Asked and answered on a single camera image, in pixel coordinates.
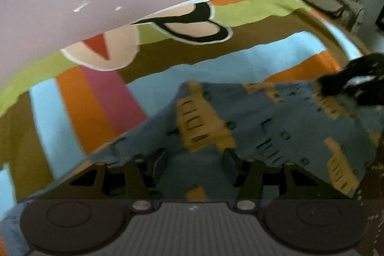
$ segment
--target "colorful bed sheet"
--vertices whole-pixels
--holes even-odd
[[[185,80],[306,80],[360,55],[299,0],[187,4],[64,48],[0,93],[0,217],[163,109]]]

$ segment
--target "gray ribbed panel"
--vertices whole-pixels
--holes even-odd
[[[273,241],[253,216],[224,203],[164,203],[156,213],[136,216],[112,244],[89,256],[299,256]],[[335,254],[359,256],[355,250]],[[32,252],[30,256],[47,256]]]

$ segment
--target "silver bolt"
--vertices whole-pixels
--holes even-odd
[[[256,207],[255,202],[249,201],[249,200],[242,200],[237,202],[236,204],[238,209],[241,209],[242,211],[250,211]]]
[[[150,209],[150,203],[148,201],[136,201],[132,204],[132,207],[137,211],[146,211]]]

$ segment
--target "pink stripe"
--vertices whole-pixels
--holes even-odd
[[[147,119],[116,71],[95,71],[83,66],[81,69],[117,134],[122,134]]]

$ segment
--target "cartoon ear print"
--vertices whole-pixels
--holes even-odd
[[[189,4],[152,14],[133,24],[152,23],[169,37],[188,44],[224,42],[233,32],[213,20],[214,7],[206,2]]]
[[[138,28],[130,24],[61,50],[71,61],[98,71],[121,69],[133,61],[138,51]]]

